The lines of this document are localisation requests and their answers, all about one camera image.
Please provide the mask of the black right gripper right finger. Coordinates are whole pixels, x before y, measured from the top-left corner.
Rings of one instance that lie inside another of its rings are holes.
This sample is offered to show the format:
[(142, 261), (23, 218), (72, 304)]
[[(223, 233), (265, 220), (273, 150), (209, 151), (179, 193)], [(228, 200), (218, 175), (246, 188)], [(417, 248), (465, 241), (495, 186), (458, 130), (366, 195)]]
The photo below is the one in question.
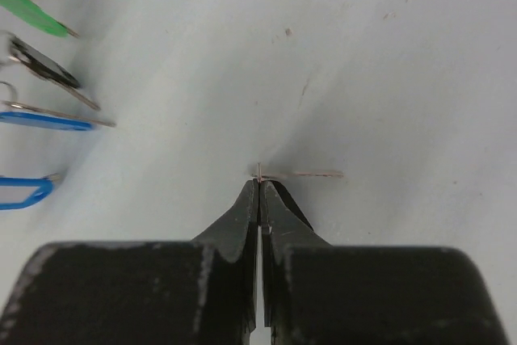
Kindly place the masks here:
[(276, 181), (260, 186), (274, 344), (505, 344), (481, 273), (440, 246), (334, 246)]

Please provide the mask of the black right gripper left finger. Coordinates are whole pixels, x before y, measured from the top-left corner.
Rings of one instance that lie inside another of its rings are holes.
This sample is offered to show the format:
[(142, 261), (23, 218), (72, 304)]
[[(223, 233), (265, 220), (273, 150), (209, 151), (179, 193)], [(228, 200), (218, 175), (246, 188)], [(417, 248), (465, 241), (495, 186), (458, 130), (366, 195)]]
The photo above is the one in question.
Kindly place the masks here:
[(2, 311), (2, 343), (247, 344), (258, 210), (251, 180), (190, 241), (43, 245)]

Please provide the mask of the black solid tag key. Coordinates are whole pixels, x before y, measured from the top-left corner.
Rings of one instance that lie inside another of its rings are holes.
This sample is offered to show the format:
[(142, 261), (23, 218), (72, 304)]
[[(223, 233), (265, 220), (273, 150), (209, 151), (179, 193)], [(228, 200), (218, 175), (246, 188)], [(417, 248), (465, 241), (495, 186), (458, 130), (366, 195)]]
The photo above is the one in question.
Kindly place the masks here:
[(269, 166), (257, 162), (250, 169), (250, 176), (259, 183), (273, 183), (284, 203), (310, 229), (313, 229), (308, 216), (311, 208), (308, 190), (313, 185), (312, 181), (343, 180), (345, 173), (335, 169)]

